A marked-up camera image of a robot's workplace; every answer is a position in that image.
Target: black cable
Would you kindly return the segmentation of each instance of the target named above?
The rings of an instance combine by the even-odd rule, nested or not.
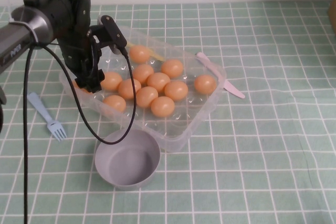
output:
[[[4,124],[4,111],[2,110],[2,105],[0,103],[0,132],[2,131],[3,124]]]
[[[35,48],[35,46],[38,47],[42,47],[44,48],[46,51],[48,51],[54,58],[55,60],[58,62],[58,64],[61,66],[64,74],[67,77],[67,80],[70,84],[73,96],[75,98],[75,102],[77,104],[78,107],[78,111],[85,123],[85,125],[87,126],[87,128],[89,129],[89,131],[96,137],[97,140],[99,140],[100,142],[104,143],[104,144],[108,144],[108,145],[113,145],[113,144],[118,144],[120,143],[129,133],[129,131],[131,130],[134,118],[135,118],[135,112],[136,112],[136,107],[137,107],[137,93],[135,91],[135,84],[134,84],[134,78],[133,78],[133,73],[132,73],[132,67],[130,64],[130,60],[127,54],[126,49],[121,50],[121,53],[124,55],[126,61],[127,61],[127,65],[129,68],[129,72],[130,72],[130,77],[131,77],[131,81],[132,81],[132,87],[133,87],[133,113],[132,113],[132,118],[130,121],[130,124],[127,128],[127,130],[125,131],[124,135],[117,141],[114,142],[107,142],[105,140],[103,140],[102,138],[100,138],[95,132],[94,130],[91,128],[91,126],[89,125],[88,121],[86,120],[83,110],[80,106],[80,102],[78,100],[77,97],[77,93],[75,91],[75,87],[71,81],[70,75],[66,69],[66,67],[64,66],[64,64],[62,63],[62,61],[60,60],[60,58],[47,46],[43,45],[43,44],[33,44],[28,52],[28,56],[27,56],[27,60],[26,60],[26,68],[25,68],[25,75],[24,75],[24,89],[23,89],[23,128],[24,128],[24,224],[28,224],[28,123],[27,123],[27,95],[28,95],[28,73],[29,73],[29,65],[30,65],[30,60],[31,60],[31,56],[33,54],[33,50]]]
[[[24,224],[28,224],[28,123],[27,123],[27,90],[28,73],[31,56],[34,45],[30,47],[25,68],[25,77],[23,82],[23,149],[24,149]]]
[[[48,46],[48,45],[60,46],[60,44],[57,44],[57,43],[49,43],[49,44],[45,44],[45,46]],[[68,47],[68,48],[73,48],[73,49],[81,49],[80,47],[74,47],[74,46],[65,45],[65,44],[63,44],[62,46],[64,46],[64,47]]]
[[[100,138],[95,132],[94,130],[91,128],[91,126],[89,125],[88,121],[86,120],[85,116],[84,116],[84,113],[81,109],[81,106],[80,106],[80,102],[78,100],[78,97],[77,97],[77,93],[75,91],[75,87],[74,85],[72,84],[72,81],[71,81],[71,78],[70,78],[70,75],[68,74],[68,71],[66,69],[66,67],[64,66],[64,64],[62,63],[62,61],[60,60],[60,58],[48,47],[46,46],[43,46],[43,45],[40,45],[42,48],[44,48],[46,51],[48,51],[55,59],[56,61],[58,62],[58,64],[61,66],[64,74],[66,75],[67,79],[68,79],[68,82],[70,84],[70,87],[71,87],[71,90],[72,90],[72,93],[74,94],[73,96],[75,97],[75,102],[77,104],[77,107],[78,107],[78,111],[85,123],[85,125],[87,126],[87,128],[89,129],[89,131],[96,137],[96,139],[98,139],[99,141],[101,141],[102,143],[105,143],[105,144],[109,144],[109,145],[112,145],[112,144],[118,144],[119,142],[121,142],[128,134],[128,132],[131,130],[131,126],[133,124],[133,121],[134,121],[134,118],[135,118],[135,112],[136,112],[136,107],[137,107],[137,93],[135,91],[135,84],[134,84],[134,78],[133,78],[133,73],[132,73],[132,67],[131,67],[131,63],[130,63],[130,60],[129,60],[129,57],[127,55],[127,51],[126,50],[122,50],[122,54],[124,55],[126,61],[127,61],[127,65],[128,65],[128,68],[129,68],[129,72],[130,72],[130,77],[131,77],[131,81],[132,81],[132,87],[133,87],[133,113],[132,113],[132,118],[131,118],[131,121],[130,121],[130,124],[127,128],[127,130],[125,131],[124,135],[117,141],[115,142],[106,142],[105,140],[103,140],[102,138]]]

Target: green checkered tablecloth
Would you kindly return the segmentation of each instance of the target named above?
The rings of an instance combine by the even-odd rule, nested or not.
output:
[[[60,67],[36,51],[29,89],[62,122],[68,138],[51,138],[29,107],[30,223],[335,224],[336,38],[328,6],[93,6],[92,24],[108,14],[118,25],[192,53],[203,51],[225,67],[246,99],[223,91],[217,110],[188,144],[178,153],[163,153],[150,185],[118,191],[95,170],[98,142],[64,93]],[[7,21],[0,7],[0,26]],[[23,221],[24,66],[22,56],[0,75],[8,99],[0,135],[0,224]],[[84,111],[102,137],[119,128]]]

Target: plastic bowl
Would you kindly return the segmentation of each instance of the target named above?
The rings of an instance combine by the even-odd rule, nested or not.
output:
[[[113,132],[104,140],[114,142],[125,130]],[[141,130],[130,130],[118,144],[100,143],[94,163],[99,175],[120,190],[134,190],[147,185],[160,162],[160,147]]]

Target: plastic egg tray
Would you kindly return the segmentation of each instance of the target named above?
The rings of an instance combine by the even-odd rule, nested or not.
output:
[[[190,136],[195,132],[197,126],[205,120],[209,113],[216,108],[218,99],[223,91],[226,79],[225,70],[210,61],[199,58],[185,50],[164,43],[135,29],[120,27],[126,40],[131,44],[141,44],[152,49],[156,54],[167,59],[178,59],[184,65],[181,76],[172,80],[184,81],[188,86],[188,94],[182,101],[175,102],[173,114],[166,118],[158,118],[153,115],[151,109],[137,107],[137,112],[132,125],[133,129],[141,129],[151,134],[159,146],[168,152],[177,152],[183,148]],[[150,64],[154,72],[160,72],[161,60],[151,57],[147,64]],[[139,64],[131,61],[132,70]],[[104,72],[118,72],[123,80],[130,77],[127,62],[122,55],[115,55],[109,47],[102,49],[102,56],[99,60],[99,68]],[[211,95],[199,94],[194,88],[194,80],[201,74],[210,74],[217,82],[217,88]],[[73,97],[71,87],[63,72],[59,75],[65,92]],[[117,92],[101,90],[95,94],[85,93],[77,89],[77,96],[81,104],[101,113],[111,122],[118,123],[122,127],[128,127],[132,111],[133,100],[127,101],[127,107],[123,113],[102,103],[102,100]]]

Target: brown egg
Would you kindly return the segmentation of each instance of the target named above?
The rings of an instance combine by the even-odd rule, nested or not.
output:
[[[134,79],[134,86],[135,86],[135,92],[138,92],[141,89],[141,83]],[[126,100],[133,98],[133,86],[132,86],[132,80],[127,79],[122,81],[119,84],[118,92],[121,97],[123,97]]]
[[[145,63],[149,60],[150,51],[143,45],[134,45],[130,49],[130,58],[135,63]]]
[[[158,98],[158,91],[153,87],[144,87],[136,93],[136,104],[141,108],[148,108],[152,101]]]
[[[198,76],[194,81],[195,89],[201,94],[211,94],[217,87],[216,80],[208,75]]]
[[[164,88],[164,95],[173,101],[180,101],[188,94],[188,86],[183,81],[171,81]]]
[[[147,64],[141,64],[133,71],[133,77],[140,81],[142,85],[146,84],[148,77],[152,74],[154,74],[154,69]]]
[[[147,79],[147,85],[155,88],[158,93],[163,92],[166,85],[170,82],[170,78],[165,73],[154,73]]]
[[[126,108],[126,101],[123,97],[118,95],[110,95],[103,100],[103,103],[107,104],[108,106],[123,112]]]
[[[77,82],[75,80],[72,81],[73,87],[75,89],[80,89],[77,85]],[[86,89],[80,89],[81,91],[85,92],[86,94],[92,94],[92,92],[87,91]]]
[[[108,91],[115,91],[122,82],[121,75],[116,72],[104,73],[105,79],[100,83],[101,87]]]
[[[176,78],[183,73],[183,64],[179,60],[167,60],[161,65],[161,72],[168,75],[171,79]]]
[[[158,97],[151,104],[152,113],[160,118],[171,115],[174,109],[175,103],[169,97]]]

